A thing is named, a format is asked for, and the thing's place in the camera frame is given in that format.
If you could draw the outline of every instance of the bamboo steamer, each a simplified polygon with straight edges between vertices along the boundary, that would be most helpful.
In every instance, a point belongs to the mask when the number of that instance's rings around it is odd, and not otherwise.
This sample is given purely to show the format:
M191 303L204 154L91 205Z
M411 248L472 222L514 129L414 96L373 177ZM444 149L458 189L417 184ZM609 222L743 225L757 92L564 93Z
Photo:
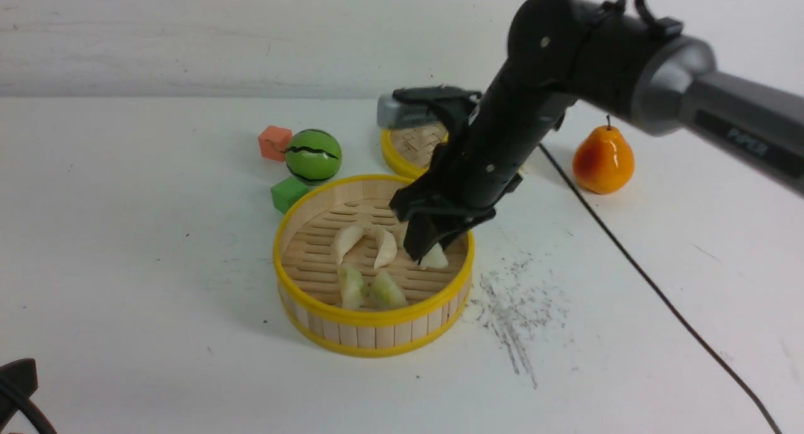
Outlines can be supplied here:
M340 354L387 357L427 345L444 334L466 303L474 258L471 233L445 250L450 265L420 270L399 249L382 268L402 287L410 306L377 311L368 302L359 311L340 308L337 265L330 255L335 234L353 222L379 224L399 239L399 224L388 202L411 180L367 175L336 180L299 199L276 233L273 262L282 305L290 322L312 342ZM345 256L371 285L377 248L363 237Z

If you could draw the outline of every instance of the yellow rim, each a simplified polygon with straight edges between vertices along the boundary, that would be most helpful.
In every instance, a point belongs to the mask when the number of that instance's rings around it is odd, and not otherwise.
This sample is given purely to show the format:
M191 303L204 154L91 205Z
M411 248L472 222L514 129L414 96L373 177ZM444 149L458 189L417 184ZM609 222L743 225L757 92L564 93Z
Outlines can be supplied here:
M419 349L424 345L428 345L432 343L434 340L438 339L442 336L446 331L450 330L450 327L456 322L456 320L460 317L460 314L463 312L463 308L466 306L467 300L469 300L469 293L466 293L466 296L457 306L457 310L455 310L455 315L448 320L444 325L440 326L436 330L432 331L430 334L425 335L421 339L413 340L410 343L405 343L405 345L399 346L391 346L390 348L382 348L382 349L370 349L370 348L358 348L356 346L346 346L341 345L339 343L331 342L327 339L322 339L316 334L302 325L288 310L288 307L285 305L284 300L280 295L279 300L282 302L282 308L285 309L285 314L287 314L288 319L290 322L293 323L293 327L298 329L302 335L307 337L308 340L315 343L316 345L321 346L324 349L329 349L330 351L350 355L353 357L368 357L368 359L379 359L380 357L391 357L393 355L405 354L414 349Z
M383 158L385 164L394 171L397 175L405 176L410 179L417 179L425 173L424 168L417 167L409 160L404 159L398 153L394 144L391 142L391 131L384 129L382 136L380 136L379 147L383 149Z
M282 219L282 222L279 224L279 230L276 231L276 239L274 239L273 242L273 267L276 270L279 285L282 285L285 288L285 291L287 291L293 300L301 305L301 307L307 309L307 311L312 314L316 314L321 318L336 323L348 323L348 325L362 327L382 327L385 325L396 325L397 323L410 322L411 320L419 319L422 316L430 314L436 308L442 307L446 302L448 302L448 300L457 296L457 294L460 293L460 288L464 285L464 283L468 283L472 272L472 263L474 262L474 235L472 232L466 234L466 259L463 262L463 266L460 268L459 273L457 273L449 285L447 285L444 289L442 289L442 291L439 291L439 293L430 299L422 300L422 302L419 303L414 303L414 305L411 305L410 307L397 308L396 310L388 310L386 312L354 312L351 310L344 310L340 307L333 307L324 302L313 299L304 293L304 291L299 289L295 283L293 283L293 280L288 276L287 272L285 272L284 267L282 267L282 257L279 247L280 239L285 231L285 228L287 228L287 223L290 220L290 217L292 217L296 210L298 210L299 206L307 202L307 200L310 200L312 197L315 197L316 194L330 190L330 188L333 186L361 182L361 180L391 180L391 182L402 182L405 184L411 183L410 179L395 175L353 176L322 185L321 187L316 188L299 199L299 201L294 203L290 210L287 211L287 214L285 214L284 219Z

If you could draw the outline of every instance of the green cube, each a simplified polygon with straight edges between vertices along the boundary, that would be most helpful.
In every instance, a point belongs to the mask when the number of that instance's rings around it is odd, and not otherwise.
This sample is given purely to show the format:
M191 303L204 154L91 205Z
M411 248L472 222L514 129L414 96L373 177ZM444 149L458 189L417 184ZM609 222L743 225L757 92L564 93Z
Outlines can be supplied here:
M310 189L304 183L299 182L293 176L288 176L271 187L273 206L281 211L282 214L285 214L293 206L293 203L296 203L298 199L304 197L304 194L309 191Z

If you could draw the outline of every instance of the steamer basket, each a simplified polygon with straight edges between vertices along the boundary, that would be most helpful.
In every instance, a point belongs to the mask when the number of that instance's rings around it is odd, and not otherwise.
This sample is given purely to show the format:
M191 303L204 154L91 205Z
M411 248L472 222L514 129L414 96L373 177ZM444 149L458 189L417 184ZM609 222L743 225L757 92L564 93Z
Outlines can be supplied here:
M440 123L426 127L384 130L380 138L383 158L397 175L416 179L425 172L433 157L433 148L446 139L447 130Z
M335 234L351 222L384 226L400 238L388 208L394 192L410 184L399 176L367 175L337 180L308 193L288 211L276 233L273 262L282 305L308 339L340 354L387 357L420 348L444 334L459 317L472 284L474 237L471 233L445 251L450 265L422 271L399 250L381 268L402 287L410 307L375 311L340 308L337 265L330 255ZM371 285L379 270L373 237L363 237L345 256Z

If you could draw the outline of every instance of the plastic fruit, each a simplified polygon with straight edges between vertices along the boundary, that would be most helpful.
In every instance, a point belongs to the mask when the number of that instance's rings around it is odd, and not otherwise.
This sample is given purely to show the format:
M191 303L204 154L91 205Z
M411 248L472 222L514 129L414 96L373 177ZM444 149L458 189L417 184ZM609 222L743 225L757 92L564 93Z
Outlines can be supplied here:
M599 194L620 190L634 174L634 152L620 130L597 127L575 151L572 173L580 187Z
M305 129L290 139L285 148L285 164L304 184L319 185L341 168L341 146L326 131Z

